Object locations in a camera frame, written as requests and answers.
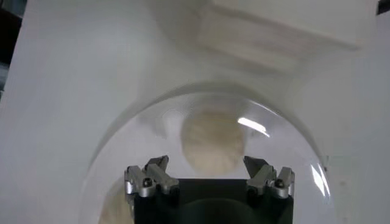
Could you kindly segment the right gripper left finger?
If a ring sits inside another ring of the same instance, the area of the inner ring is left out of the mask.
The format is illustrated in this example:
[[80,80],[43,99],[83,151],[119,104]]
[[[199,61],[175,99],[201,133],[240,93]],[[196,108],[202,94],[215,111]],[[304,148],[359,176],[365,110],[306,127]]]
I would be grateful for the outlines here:
[[151,158],[144,167],[124,171],[125,199],[130,210],[180,208],[180,182],[166,173],[169,157]]

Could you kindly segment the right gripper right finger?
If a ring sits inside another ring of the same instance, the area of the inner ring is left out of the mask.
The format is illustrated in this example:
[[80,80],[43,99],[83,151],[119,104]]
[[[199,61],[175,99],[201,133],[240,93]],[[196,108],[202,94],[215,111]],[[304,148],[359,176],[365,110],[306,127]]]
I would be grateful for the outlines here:
[[295,173],[290,167],[282,167],[277,172],[264,159],[251,156],[244,156],[243,162],[250,176],[246,185],[256,195],[264,195],[268,191],[274,198],[294,197]]

